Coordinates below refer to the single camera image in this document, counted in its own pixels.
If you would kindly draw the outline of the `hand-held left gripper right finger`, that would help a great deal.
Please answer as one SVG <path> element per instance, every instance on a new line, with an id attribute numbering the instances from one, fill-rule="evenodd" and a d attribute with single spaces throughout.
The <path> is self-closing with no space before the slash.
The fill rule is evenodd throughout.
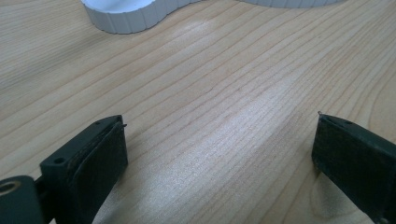
<path id="1" fill-rule="evenodd" d="M 396 145 L 346 119 L 321 114 L 315 166 L 375 224 L 396 224 Z"/>

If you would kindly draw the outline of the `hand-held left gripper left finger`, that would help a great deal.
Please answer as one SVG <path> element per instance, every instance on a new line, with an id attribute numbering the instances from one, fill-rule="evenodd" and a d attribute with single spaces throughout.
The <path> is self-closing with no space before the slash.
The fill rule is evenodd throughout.
<path id="1" fill-rule="evenodd" d="M 40 163 L 58 224 L 92 224 L 128 165 L 121 115 L 100 119 Z"/>

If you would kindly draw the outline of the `white key holder stand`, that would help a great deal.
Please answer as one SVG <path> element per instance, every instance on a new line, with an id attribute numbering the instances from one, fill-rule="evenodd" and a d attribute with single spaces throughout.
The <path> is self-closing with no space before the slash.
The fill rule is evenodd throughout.
<path id="1" fill-rule="evenodd" d="M 110 34 L 145 31 L 179 8 L 203 0 L 80 0 L 92 24 Z M 238 0 L 261 7 L 324 7 L 345 0 Z"/>

